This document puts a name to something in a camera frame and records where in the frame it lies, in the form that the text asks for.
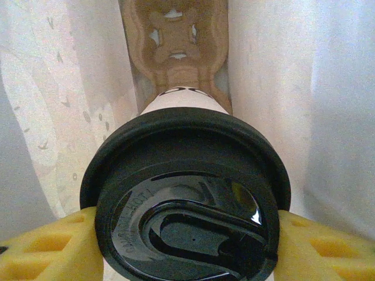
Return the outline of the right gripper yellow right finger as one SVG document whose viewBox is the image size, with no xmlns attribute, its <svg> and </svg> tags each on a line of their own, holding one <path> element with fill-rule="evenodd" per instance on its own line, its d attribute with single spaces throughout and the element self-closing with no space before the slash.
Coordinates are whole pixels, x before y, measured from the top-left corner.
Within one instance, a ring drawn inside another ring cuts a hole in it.
<svg viewBox="0 0 375 281">
<path fill-rule="evenodd" d="M 374 280 L 374 241 L 279 211 L 275 280 Z"/>
</svg>

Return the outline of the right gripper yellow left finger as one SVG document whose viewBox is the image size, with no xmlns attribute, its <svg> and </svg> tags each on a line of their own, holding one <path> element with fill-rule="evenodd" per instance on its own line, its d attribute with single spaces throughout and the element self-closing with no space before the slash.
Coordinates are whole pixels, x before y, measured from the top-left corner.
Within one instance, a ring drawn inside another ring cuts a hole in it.
<svg viewBox="0 0 375 281">
<path fill-rule="evenodd" d="M 1 242 L 1 280 L 102 280 L 103 256 L 89 207 Z"/>
</svg>

